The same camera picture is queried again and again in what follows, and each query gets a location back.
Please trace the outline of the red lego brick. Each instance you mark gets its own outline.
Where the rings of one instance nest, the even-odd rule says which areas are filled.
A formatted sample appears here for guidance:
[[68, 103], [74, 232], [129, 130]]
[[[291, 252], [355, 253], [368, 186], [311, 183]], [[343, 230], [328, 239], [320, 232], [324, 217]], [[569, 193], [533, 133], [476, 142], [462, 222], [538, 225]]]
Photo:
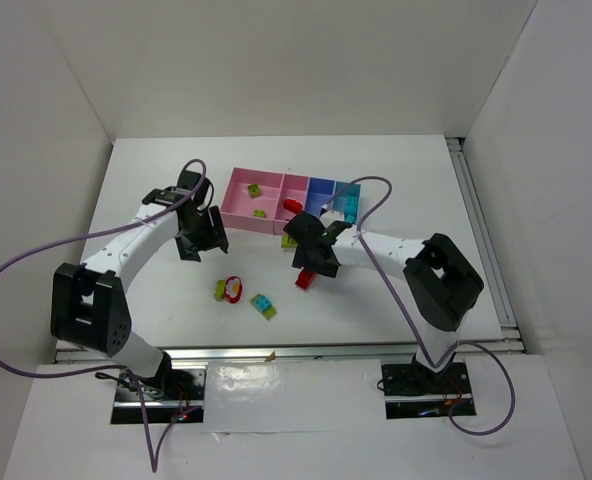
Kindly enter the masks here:
[[297, 215], [303, 211], [303, 205], [299, 201], [292, 198], [285, 199], [282, 206], [286, 212], [294, 215]]
[[302, 269], [298, 274], [297, 280], [295, 285], [300, 289], [307, 291], [311, 285], [313, 284], [314, 280], [316, 279], [317, 274], [307, 269]]

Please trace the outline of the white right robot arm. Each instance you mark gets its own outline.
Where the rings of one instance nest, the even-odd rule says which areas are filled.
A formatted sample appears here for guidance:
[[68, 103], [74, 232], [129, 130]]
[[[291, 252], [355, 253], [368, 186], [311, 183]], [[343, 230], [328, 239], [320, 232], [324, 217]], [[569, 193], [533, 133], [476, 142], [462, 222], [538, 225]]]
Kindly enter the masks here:
[[427, 240], [373, 233], [302, 212], [284, 227], [297, 244], [292, 266], [334, 278], [342, 267], [376, 271], [394, 297], [418, 348], [421, 377], [445, 375], [460, 344], [461, 324], [484, 289], [482, 277], [450, 237]]

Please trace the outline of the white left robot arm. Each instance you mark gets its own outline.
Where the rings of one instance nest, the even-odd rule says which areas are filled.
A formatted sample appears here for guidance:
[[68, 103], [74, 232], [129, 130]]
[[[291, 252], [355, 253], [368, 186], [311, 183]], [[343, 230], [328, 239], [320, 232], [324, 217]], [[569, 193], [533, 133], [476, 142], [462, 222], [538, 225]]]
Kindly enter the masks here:
[[213, 185], [183, 169], [176, 184], [154, 189], [142, 200], [132, 228], [78, 265], [64, 263], [53, 277], [50, 332], [58, 340], [96, 351], [131, 371], [149, 388], [171, 394], [193, 378], [171, 357], [132, 329], [126, 294], [132, 281], [166, 243], [183, 261], [229, 247]]

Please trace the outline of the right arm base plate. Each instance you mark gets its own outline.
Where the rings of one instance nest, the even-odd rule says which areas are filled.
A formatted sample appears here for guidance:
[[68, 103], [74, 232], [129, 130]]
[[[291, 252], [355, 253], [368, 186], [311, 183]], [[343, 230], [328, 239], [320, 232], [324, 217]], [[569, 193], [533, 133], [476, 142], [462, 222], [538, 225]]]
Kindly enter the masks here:
[[384, 395], [388, 420], [475, 416], [469, 372], [454, 362], [436, 377], [414, 363], [383, 364], [376, 388]]

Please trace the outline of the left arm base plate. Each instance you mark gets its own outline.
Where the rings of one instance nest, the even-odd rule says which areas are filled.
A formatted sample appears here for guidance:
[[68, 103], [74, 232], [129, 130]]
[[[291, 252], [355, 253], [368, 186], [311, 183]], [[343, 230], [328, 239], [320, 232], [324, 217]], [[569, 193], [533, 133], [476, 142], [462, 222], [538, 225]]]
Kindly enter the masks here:
[[[185, 380], [165, 393], [141, 385], [148, 420], [151, 424], [169, 423], [179, 415], [179, 424], [199, 424], [204, 421], [204, 398], [207, 367], [190, 365], [184, 368]], [[142, 413], [138, 393], [126, 373], [112, 376], [115, 394], [110, 423], [112, 425], [141, 425]]]

